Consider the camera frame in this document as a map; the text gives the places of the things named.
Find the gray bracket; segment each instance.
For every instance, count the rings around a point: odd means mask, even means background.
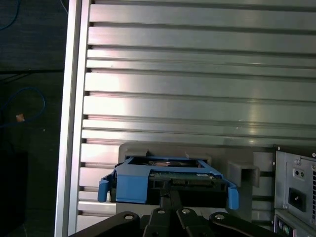
[[[252,163],[247,161],[229,161],[227,178],[235,183],[237,187],[241,187],[241,181],[251,179],[252,185],[259,187],[260,170]]]

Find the screw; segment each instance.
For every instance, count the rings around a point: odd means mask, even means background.
[[[132,215],[126,215],[126,216],[125,216],[125,219],[126,219],[126,220],[131,220],[131,219],[133,219],[133,216],[132,216]]]
[[[183,213],[183,214],[189,214],[189,213],[190,213],[190,210],[188,210],[188,209],[183,209],[183,210],[182,210],[182,213]]]
[[[217,215],[215,216],[215,218],[216,218],[217,220],[223,220],[223,219],[225,219],[225,216],[223,216],[223,215],[221,215],[221,214],[217,214]]]

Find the silver metal surface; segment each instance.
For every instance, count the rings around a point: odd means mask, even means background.
[[[316,229],[311,223],[313,218],[313,158],[277,152],[276,154],[276,196],[275,207],[286,209],[307,225]],[[295,175],[295,170],[304,173],[304,177]],[[294,188],[306,195],[306,211],[303,212],[289,204],[289,188]]]
[[[87,27],[89,19],[90,0],[82,1],[81,23],[80,23],[80,42],[79,60],[76,87],[76,107],[74,121],[74,141],[72,154],[71,176],[79,176],[80,152],[81,152],[81,123],[82,123],[82,100],[84,92],[84,77],[86,72],[86,49],[87,49]],[[68,235],[72,235],[77,230],[77,204],[78,204],[79,180],[71,179],[70,185],[70,204],[69,204],[69,226]]]
[[[70,233],[115,213],[109,203],[98,212],[96,193],[122,144],[316,146],[314,0],[84,0],[78,12],[69,30],[81,21],[80,57],[67,61],[78,73],[76,121],[62,130],[70,149],[59,171],[69,183],[72,162]],[[254,154],[261,171],[274,162]],[[253,195],[273,195],[265,178]]]
[[[60,127],[58,180],[55,214],[55,237],[65,237],[68,233],[69,197],[71,180],[71,157],[74,129],[74,110],[79,53],[81,1],[69,1],[67,47]]]
[[[247,9],[188,8],[185,6],[126,6],[94,4],[91,22],[158,25],[316,30],[314,12],[259,11]]]
[[[215,218],[218,219],[218,220],[224,220],[225,219],[225,217],[223,215],[221,215],[221,214],[217,214],[215,216]]]
[[[315,53],[315,36],[141,27],[89,27],[88,44],[271,53]]]

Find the metal frame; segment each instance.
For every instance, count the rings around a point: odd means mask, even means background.
[[[195,21],[144,1],[146,6],[133,0],[104,6],[107,1],[70,0],[56,237],[77,231],[77,218],[93,223],[115,214],[115,206],[96,201],[96,185],[118,162],[122,144],[315,147],[315,59],[310,55],[316,53],[311,44],[316,28],[298,27],[312,22],[314,0],[253,0],[252,10],[246,0],[175,0],[188,3],[177,9],[184,16],[192,13],[190,3],[207,4],[194,7]],[[97,14],[99,7],[108,14]],[[243,15],[242,8],[262,20],[232,24],[231,13]],[[293,23],[275,25],[272,19],[279,15],[267,9],[286,12]],[[162,13],[172,17],[161,18]],[[201,13],[212,19],[199,18]],[[89,22],[94,24],[90,29]],[[194,26],[201,28],[191,32]],[[227,36],[233,37],[229,44],[222,40]],[[192,38],[202,42],[197,45]],[[79,186],[84,191],[78,193]]]
[[[68,235],[70,173],[73,150],[72,131],[74,129],[75,118],[80,14],[81,1],[70,0],[58,163],[55,217],[56,237],[65,237]]]

